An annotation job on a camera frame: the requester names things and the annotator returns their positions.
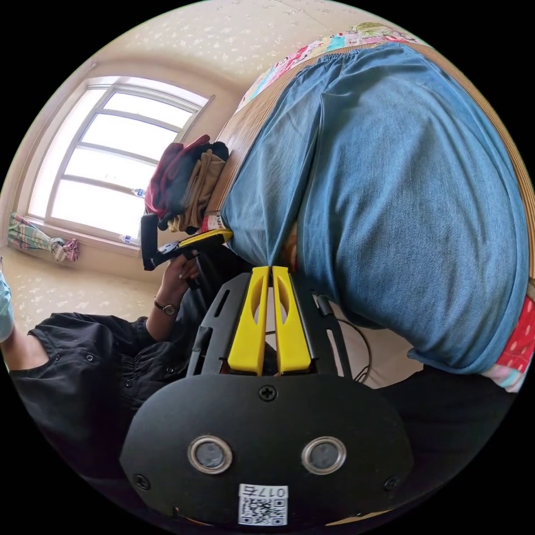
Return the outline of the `person's left hand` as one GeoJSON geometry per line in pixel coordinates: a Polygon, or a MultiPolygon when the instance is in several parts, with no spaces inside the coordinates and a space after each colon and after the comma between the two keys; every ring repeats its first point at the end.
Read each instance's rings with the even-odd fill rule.
{"type": "Polygon", "coordinates": [[[189,256],[181,255],[170,261],[163,273],[162,282],[155,300],[161,305],[178,307],[190,283],[199,276],[198,252],[193,250],[189,256]]]}

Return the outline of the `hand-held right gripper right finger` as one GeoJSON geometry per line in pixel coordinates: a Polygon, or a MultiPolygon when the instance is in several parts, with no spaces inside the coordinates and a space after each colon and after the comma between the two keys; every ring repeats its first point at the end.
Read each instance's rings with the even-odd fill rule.
{"type": "Polygon", "coordinates": [[[275,338],[280,375],[306,372],[312,362],[290,272],[272,267],[275,338]]]}

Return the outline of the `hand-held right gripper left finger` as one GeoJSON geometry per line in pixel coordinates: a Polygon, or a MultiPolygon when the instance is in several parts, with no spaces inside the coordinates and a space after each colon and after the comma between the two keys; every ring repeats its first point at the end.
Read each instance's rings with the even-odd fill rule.
{"type": "Polygon", "coordinates": [[[269,268],[252,270],[246,286],[243,306],[228,354],[231,371],[262,374],[265,350],[269,268]]]}

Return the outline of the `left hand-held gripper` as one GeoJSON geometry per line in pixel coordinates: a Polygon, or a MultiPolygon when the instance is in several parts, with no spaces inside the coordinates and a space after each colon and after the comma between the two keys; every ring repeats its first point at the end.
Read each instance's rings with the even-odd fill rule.
{"type": "MultiPolygon", "coordinates": [[[[189,256],[193,250],[206,250],[225,244],[232,239],[232,231],[227,229],[210,230],[201,234],[195,234],[190,238],[182,240],[180,243],[168,244],[162,247],[158,253],[160,264],[169,265],[173,259],[184,255],[189,256]]],[[[189,288],[197,289],[197,280],[191,282],[189,288]]]]}

